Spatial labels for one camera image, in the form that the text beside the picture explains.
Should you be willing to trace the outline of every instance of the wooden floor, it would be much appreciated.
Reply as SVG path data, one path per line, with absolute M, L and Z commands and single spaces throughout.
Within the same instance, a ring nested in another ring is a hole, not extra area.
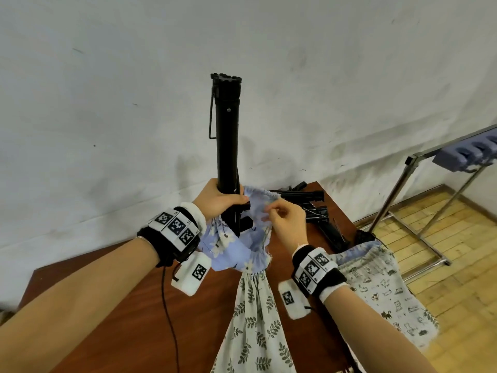
M 421 229 L 450 198 L 436 193 L 395 212 Z M 402 273 L 434 253 L 393 220 L 375 234 L 399 261 Z M 460 201 L 428 230 L 426 239 L 452 260 L 408 286 L 440 323 L 440 335 L 426 351 L 439 373 L 497 371 L 497 224 Z

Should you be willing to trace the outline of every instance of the forearm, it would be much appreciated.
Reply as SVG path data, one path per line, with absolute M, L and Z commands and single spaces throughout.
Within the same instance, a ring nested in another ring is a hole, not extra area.
M 336 289 L 324 304 L 368 373 L 436 373 L 402 333 L 348 287 Z
M 157 263 L 135 238 L 55 284 L 0 328 L 0 371 L 52 370 Z

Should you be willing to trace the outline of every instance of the brown tabletop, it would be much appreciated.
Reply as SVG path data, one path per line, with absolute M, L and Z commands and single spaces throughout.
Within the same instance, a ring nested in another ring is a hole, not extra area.
M 313 182 L 305 190 L 318 189 L 322 187 Z M 355 226 L 326 193 L 325 205 L 328 206 L 330 219 L 335 220 L 347 239 L 353 240 Z M 320 231 L 312 224 L 308 224 L 308 237 L 309 243 L 332 252 Z M 19 307 L 120 245 L 35 270 Z M 348 363 L 336 328 L 326 330 L 314 312 L 295 321 L 288 318 L 277 286 L 279 282 L 289 279 L 291 259 L 275 233 L 268 248 L 273 259 L 266 273 L 297 372 L 334 373 L 346 369 Z M 211 270 L 198 292 L 188 297 L 168 285 L 171 271 L 166 270 L 165 300 L 177 335 L 180 369 L 182 372 L 209 372 L 233 316 L 241 273 L 234 269 Z M 174 342 L 160 298 L 161 273 L 161 269 L 151 271 L 53 371 L 175 371 Z

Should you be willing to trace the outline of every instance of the person's right hand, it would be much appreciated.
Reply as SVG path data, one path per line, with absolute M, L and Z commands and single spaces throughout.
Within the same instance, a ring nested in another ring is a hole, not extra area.
M 300 245 L 308 245 L 306 211 L 299 205 L 278 199 L 267 205 L 264 212 L 269 213 L 278 238 L 290 254 Z

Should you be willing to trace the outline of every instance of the qr code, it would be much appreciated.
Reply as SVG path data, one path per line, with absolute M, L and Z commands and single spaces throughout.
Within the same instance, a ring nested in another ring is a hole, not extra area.
M 311 278 L 308 277 L 305 272 L 302 272 L 302 274 L 299 277 L 299 281 L 302 283 L 304 287 L 307 288 L 307 286 L 311 283 Z
M 169 213 L 162 212 L 157 216 L 155 221 L 161 223 L 162 225 L 166 225 L 170 220 L 173 218 L 173 215 L 170 215 Z
M 187 246 L 194 238 L 195 234 L 193 234 L 190 229 L 186 229 L 184 233 L 179 237 L 180 241 L 182 241 L 185 246 Z
M 184 228 L 186 228 L 186 225 L 183 224 L 183 222 L 180 219 L 174 219 L 171 221 L 171 224 L 167 227 L 170 231 L 172 231 L 174 234 L 179 236 L 181 232 L 183 231 Z
M 316 272 L 319 271 L 319 267 L 316 263 L 314 263 L 313 261 L 310 261 L 305 270 L 312 276 L 314 277 L 314 275 L 316 274 Z
M 204 277 L 206 272 L 207 272 L 207 269 L 205 269 L 205 267 L 203 265 L 197 264 L 195 271 L 193 271 L 193 273 L 191 275 L 198 280 L 202 280 L 202 278 Z
M 290 305 L 290 304 L 293 304 L 295 302 L 293 300 L 293 296 L 290 293 L 290 291 L 283 293 L 283 300 L 285 301 L 285 305 Z
M 330 260 L 325 257 L 323 254 L 319 253 L 317 254 L 314 259 L 319 263 L 321 264 L 321 266 L 326 266 L 326 264 L 328 264 L 330 262 Z

